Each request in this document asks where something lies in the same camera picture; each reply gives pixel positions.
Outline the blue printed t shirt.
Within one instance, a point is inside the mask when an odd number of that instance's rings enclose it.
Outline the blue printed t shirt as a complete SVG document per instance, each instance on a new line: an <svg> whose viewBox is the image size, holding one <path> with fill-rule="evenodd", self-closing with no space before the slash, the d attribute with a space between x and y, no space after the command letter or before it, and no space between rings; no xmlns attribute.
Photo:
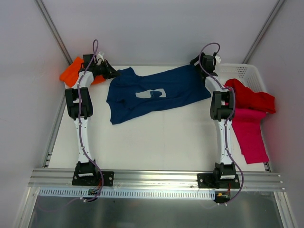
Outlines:
<svg viewBox="0 0 304 228"><path fill-rule="evenodd" d="M120 70L109 86L107 103L112 124L121 124L145 114L189 105L210 98L193 65L148 76L129 67Z"/></svg>

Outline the red t shirt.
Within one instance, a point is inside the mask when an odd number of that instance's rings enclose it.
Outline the red t shirt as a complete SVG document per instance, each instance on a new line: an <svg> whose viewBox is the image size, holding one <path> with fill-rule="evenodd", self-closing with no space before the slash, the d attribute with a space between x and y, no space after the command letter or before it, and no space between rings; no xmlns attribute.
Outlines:
<svg viewBox="0 0 304 228"><path fill-rule="evenodd" d="M236 108L252 109L269 114L276 112L275 97L265 92L253 92L238 79L229 79L226 87L232 87L236 97Z"/></svg>

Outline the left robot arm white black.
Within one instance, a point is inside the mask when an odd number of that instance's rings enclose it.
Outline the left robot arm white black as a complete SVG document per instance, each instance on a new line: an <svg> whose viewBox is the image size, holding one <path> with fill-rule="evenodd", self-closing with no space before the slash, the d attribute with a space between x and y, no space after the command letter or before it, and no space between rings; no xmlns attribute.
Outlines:
<svg viewBox="0 0 304 228"><path fill-rule="evenodd" d="M78 143L78 161L76 163L72 184L74 186L102 187L104 177L112 177L112 172L103 173L98 168L89 146L89 124L93 115L93 104L89 87L107 79L119 76L101 53L77 57L60 75L65 83L66 108L73 120Z"/></svg>

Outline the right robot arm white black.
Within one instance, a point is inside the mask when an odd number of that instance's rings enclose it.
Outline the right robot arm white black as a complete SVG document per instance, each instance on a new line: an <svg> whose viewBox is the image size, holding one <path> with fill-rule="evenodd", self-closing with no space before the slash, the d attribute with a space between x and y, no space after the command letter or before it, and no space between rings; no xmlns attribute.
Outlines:
<svg viewBox="0 0 304 228"><path fill-rule="evenodd" d="M199 177L199 184L210 188L228 188L236 178L235 162L231 155L231 127L234 116L234 94L224 87L215 73L215 55L202 53L192 59L190 64L195 67L211 94L210 117L214 121L217 133L219 161L215 163L212 174Z"/></svg>

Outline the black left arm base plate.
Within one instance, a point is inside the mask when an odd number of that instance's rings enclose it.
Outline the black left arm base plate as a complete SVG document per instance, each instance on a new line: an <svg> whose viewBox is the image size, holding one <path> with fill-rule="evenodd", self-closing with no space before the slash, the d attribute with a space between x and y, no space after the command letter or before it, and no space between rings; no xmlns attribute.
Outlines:
<svg viewBox="0 0 304 228"><path fill-rule="evenodd" d="M73 178L72 178L72 185L73 186L106 186L106 187L112 187L113 181L114 181L114 172L112 171L103 171L102 172L103 178L100 176L100 173L98 174L92 174L85 176L82 174L76 174L74 172Z"/></svg>

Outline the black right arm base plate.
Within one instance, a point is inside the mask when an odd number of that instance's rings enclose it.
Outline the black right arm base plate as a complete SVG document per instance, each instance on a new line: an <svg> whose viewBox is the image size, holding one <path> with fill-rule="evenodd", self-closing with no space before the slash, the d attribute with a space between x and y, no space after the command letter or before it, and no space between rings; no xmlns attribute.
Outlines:
<svg viewBox="0 0 304 228"><path fill-rule="evenodd" d="M236 175L234 179L220 180L211 173L198 173L197 183L200 189L240 189L238 175Z"/></svg>

